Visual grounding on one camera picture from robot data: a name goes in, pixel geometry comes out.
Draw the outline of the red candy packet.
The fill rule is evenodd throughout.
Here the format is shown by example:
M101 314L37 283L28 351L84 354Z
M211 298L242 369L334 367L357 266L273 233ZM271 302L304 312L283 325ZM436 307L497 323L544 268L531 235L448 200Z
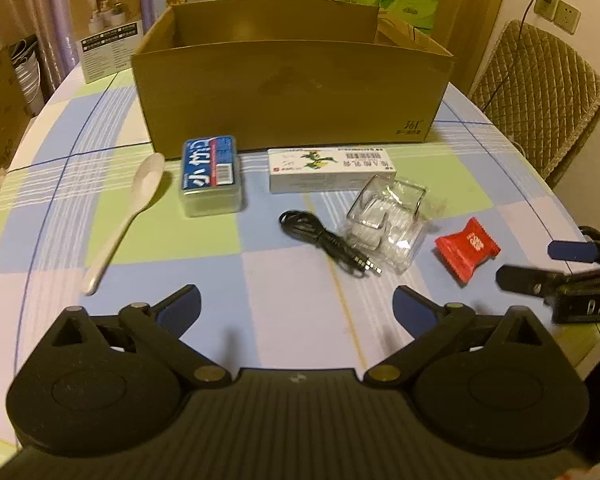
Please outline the red candy packet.
M475 217L471 217L460 232L440 236L434 244L443 262L463 285L471 280L480 264L501 252L500 246Z

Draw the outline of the clear plastic wire holder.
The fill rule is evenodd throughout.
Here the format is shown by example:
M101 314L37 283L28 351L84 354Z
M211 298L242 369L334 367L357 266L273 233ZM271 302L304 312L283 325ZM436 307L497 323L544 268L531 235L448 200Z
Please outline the clear plastic wire holder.
M415 259L446 200L412 181L373 176L343 221L344 239L373 262L403 274Z

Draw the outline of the white plastic spoon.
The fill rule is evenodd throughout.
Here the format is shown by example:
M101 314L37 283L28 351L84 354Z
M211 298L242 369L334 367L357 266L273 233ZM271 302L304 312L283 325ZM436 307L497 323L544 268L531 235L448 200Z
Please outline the white plastic spoon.
M129 229L132 221L148 207L157 193L165 162L163 154L154 153L146 157L138 166L131 185L128 210L111 232L106 243L99 249L97 256L86 271L81 283L83 295L92 296L98 289L102 276L126 230Z

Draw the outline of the blue toothpick plastic box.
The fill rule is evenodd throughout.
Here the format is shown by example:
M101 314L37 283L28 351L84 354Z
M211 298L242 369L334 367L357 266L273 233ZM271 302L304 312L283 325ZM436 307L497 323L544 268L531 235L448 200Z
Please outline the blue toothpick plastic box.
M186 217L234 214L242 209L242 177L232 136L190 139L183 145L180 197Z

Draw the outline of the white ointment box with bird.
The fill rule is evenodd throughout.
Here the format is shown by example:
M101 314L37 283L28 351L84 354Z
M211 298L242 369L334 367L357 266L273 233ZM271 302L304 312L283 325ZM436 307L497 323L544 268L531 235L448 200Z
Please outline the white ointment box with bird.
M268 177L274 194L359 191L373 177L393 178L396 168L384 148L270 148Z

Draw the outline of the large cardboard sorting box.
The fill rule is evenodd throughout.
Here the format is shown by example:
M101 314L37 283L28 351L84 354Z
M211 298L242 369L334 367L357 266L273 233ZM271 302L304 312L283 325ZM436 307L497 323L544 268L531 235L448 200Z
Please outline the large cardboard sorting box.
M396 14L335 0L166 9L131 58L154 149L203 136L242 151L420 142L454 56Z

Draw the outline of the checked tablecloth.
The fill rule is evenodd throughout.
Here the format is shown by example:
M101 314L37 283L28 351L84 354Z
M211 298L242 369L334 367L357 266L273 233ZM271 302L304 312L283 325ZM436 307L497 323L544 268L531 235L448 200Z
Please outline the checked tablecloth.
M152 147L133 76L86 84L72 72L35 119L0 187L0 439L15 439L7 389L60 311L80 304L114 314L196 285L202 312L185 340L229 370L243 367L367 370L410 341L391 297L407 284L439 304L503 312L519 297L494 275L503 263L550 268L552 240L575 240L577 222L533 168L462 92L446 90L421 144L389 148L400 177L442 200L437 235L477 219L498 258L460 286L427 238L403 274L354 278L324 252L285 235L279 215L310 210L335 229L350 192L273 194L268 158L242 156L242 210L189 218L168 162L151 205L132 223L91 297L86 269L129 207L130 187Z

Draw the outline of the quilted brown chair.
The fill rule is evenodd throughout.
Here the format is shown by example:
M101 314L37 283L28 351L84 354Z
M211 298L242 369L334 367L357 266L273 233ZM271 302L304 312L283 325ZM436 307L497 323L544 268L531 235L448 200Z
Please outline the quilted brown chair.
M513 20L469 99L555 186L600 117L600 74L564 40Z

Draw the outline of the brown cardboard carton left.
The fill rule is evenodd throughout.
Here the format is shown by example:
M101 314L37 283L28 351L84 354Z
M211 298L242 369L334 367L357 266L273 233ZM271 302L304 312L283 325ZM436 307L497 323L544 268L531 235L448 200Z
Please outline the brown cardboard carton left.
M0 50L0 167L12 162L31 119L8 47Z

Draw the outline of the white humidifier product box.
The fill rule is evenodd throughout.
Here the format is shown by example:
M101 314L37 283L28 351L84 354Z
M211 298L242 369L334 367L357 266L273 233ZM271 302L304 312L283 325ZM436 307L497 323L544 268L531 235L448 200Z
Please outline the white humidifier product box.
M130 68L144 36L140 0L68 0L68 5L85 82Z

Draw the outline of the wall power socket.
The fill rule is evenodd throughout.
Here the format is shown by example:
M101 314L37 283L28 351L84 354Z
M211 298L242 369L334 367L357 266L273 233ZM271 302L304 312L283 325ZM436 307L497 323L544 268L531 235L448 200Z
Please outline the wall power socket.
M569 35L574 35L580 24L581 11L564 0L535 0L533 10Z

